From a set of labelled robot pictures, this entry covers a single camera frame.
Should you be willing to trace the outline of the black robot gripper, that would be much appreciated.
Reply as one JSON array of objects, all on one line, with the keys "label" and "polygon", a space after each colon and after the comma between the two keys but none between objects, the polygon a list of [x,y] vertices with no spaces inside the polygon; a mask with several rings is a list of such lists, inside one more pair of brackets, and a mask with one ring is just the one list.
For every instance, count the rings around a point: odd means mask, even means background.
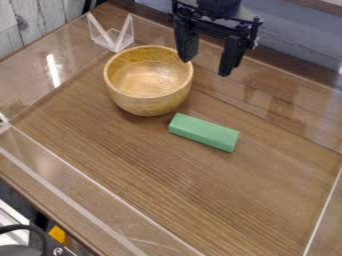
[{"label": "black robot gripper", "polygon": [[173,34],[180,60],[187,63],[197,54],[199,33],[224,39],[217,74],[228,76],[239,66],[247,48],[258,45],[262,18],[241,0],[171,0]]}]

